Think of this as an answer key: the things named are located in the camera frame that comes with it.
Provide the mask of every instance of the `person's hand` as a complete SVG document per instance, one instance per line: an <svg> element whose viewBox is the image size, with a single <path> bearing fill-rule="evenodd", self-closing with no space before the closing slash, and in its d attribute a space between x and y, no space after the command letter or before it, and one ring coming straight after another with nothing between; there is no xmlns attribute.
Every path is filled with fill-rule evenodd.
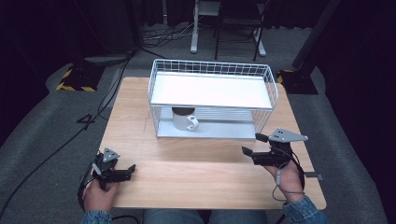
<svg viewBox="0 0 396 224"><path fill-rule="evenodd" d="M113 207L114 198L119 187L120 182L111 183L106 184L106 190L102 190L99 186L99 181L94 179L85 189L82 196L85 211L98 210L109 212Z"/></svg>
<svg viewBox="0 0 396 224"><path fill-rule="evenodd" d="M276 179L277 167L264 166L264 168ZM294 203L304 197L299 172L294 162L289 161L285 167L280 169L279 189L285 195L288 203Z"/></svg>

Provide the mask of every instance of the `wire basket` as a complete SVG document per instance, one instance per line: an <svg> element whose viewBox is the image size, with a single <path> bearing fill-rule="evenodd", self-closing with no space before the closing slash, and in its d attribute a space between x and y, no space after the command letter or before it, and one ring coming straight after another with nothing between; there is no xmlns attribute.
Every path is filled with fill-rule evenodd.
<svg viewBox="0 0 396 224"><path fill-rule="evenodd" d="M277 103L266 64L155 60L148 102L158 137L255 139ZM194 107L200 127L180 131L172 107Z"/></svg>

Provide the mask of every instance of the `person's knee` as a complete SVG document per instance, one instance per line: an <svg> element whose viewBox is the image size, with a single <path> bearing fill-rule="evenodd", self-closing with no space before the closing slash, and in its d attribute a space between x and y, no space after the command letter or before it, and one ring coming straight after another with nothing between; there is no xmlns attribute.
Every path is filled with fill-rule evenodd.
<svg viewBox="0 0 396 224"><path fill-rule="evenodd" d="M213 210L209 224L268 224L263 210Z"/></svg>
<svg viewBox="0 0 396 224"><path fill-rule="evenodd" d="M143 220L144 224L203 224L196 210L187 209L146 209Z"/></svg>

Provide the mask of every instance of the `sleeve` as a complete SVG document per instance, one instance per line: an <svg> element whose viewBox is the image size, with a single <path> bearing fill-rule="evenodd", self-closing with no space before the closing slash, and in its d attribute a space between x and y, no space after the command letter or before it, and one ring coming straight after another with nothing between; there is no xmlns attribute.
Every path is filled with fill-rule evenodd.
<svg viewBox="0 0 396 224"><path fill-rule="evenodd" d="M112 216L105 211L88 211L81 224L111 224Z"/></svg>
<svg viewBox="0 0 396 224"><path fill-rule="evenodd" d="M295 203L283 205L283 210L291 223L329 223L326 216L319 212L308 196Z"/></svg>

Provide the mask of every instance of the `wooden tabletop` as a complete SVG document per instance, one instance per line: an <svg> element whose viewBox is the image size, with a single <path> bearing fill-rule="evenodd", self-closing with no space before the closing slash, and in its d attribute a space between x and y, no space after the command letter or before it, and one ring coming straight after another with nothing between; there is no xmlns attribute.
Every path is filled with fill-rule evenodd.
<svg viewBox="0 0 396 224"><path fill-rule="evenodd" d="M242 153L241 146L268 151L260 141L157 138L150 115L147 77L126 77L111 112L100 150L120 153L117 169L136 164L123 182L115 207L194 209L279 209L274 179ZM262 133L280 127L300 133L289 100L278 85L279 100ZM304 142L292 142L303 169L313 172ZM316 178L305 179L305 193L318 209L326 201ZM276 197L282 198L279 190Z"/></svg>

